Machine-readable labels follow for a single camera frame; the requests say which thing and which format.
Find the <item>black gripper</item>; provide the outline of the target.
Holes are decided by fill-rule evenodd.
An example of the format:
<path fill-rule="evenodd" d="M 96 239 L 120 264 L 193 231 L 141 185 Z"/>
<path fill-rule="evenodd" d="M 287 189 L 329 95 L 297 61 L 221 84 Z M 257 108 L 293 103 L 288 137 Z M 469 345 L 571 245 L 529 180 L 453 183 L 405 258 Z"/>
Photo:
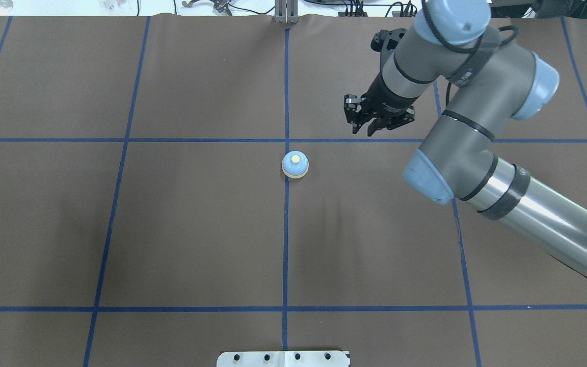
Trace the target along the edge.
<path fill-rule="evenodd" d="M 367 128 L 368 137 L 382 130 L 394 130 L 415 121 L 415 117 L 406 110 L 413 106 L 418 97 L 401 97 L 394 93 L 378 74 L 362 97 L 344 95 L 344 114 L 347 123 L 356 135 L 368 121 L 373 121 Z"/>

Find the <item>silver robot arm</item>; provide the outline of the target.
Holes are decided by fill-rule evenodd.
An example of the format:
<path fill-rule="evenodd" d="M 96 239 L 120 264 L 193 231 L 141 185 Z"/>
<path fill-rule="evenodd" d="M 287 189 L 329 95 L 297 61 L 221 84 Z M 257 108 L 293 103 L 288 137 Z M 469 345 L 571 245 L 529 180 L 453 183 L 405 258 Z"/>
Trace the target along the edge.
<path fill-rule="evenodd" d="M 457 89 L 403 172 L 438 204 L 454 198 L 537 243 L 587 278 L 587 209 L 490 149 L 510 120 L 547 104 L 559 73 L 515 42 L 513 26 L 491 25 L 486 1 L 423 1 L 408 29 L 372 39 L 380 69 L 363 95 L 344 96 L 352 132 L 393 130 L 414 121 L 414 102 L 438 78 Z"/>

